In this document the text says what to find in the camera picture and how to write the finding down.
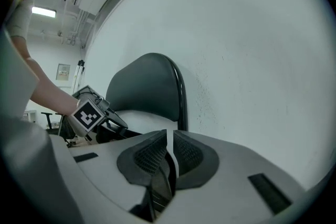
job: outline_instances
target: black chair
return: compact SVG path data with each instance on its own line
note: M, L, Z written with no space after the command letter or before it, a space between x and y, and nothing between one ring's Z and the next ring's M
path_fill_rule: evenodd
M117 72L109 84L106 100L118 111L142 111L177 122L177 129L188 130L187 101L182 74L167 56L150 53ZM119 140L140 133L116 125L97 129L97 142Z
M47 117L47 122L48 122L48 126L49 129L46 129L48 134L58 134L58 130L59 128L54 128L51 125L51 121L50 121L50 115L52 115L52 113L47 113L47 112L41 112L41 114L44 114Z

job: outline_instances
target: white wall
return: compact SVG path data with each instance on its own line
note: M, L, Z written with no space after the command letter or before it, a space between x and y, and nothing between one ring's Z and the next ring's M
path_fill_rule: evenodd
M77 63L81 59L80 47L61 45L59 39L48 38L48 36L46 36L45 40L43 40L41 37L33 35L28 36L27 46L31 57L39 63L48 78L56 86L69 93L69 87L71 87ZM70 65L69 81L56 80L59 63ZM26 110L37 111L37 123L43 128L46 128L48 123L46 116L41 114L41 112L53 113L53 115L50 116L51 122L59 122L61 117L55 115L54 111L44 108L33 101L29 101Z
M250 147L310 188L335 145L329 11L324 0L122 0L88 49L85 81L104 95L118 70L163 53L184 77L191 132ZM140 132L167 126L123 117Z

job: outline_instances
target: ceiling light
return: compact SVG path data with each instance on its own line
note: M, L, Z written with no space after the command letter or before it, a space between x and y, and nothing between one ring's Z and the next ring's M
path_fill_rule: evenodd
M48 16L52 18L56 17L56 11L52 9L33 7L31 11L35 14L40 14L40 15L44 15L44 16Z

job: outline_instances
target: person's arm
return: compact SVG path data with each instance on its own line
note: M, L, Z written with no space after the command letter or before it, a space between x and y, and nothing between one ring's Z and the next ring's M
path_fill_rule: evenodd
M59 114L70 115L76 110L78 100L54 85L28 52L26 38L33 4L34 0L24 0L9 19L7 30L14 46L39 78L31 100Z

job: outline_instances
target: black chair backrest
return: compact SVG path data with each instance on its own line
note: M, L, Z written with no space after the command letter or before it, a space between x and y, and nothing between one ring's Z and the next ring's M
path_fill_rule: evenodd
M178 122L187 130L184 81L176 64L162 54L146 54L112 78L106 100L114 111L135 110Z

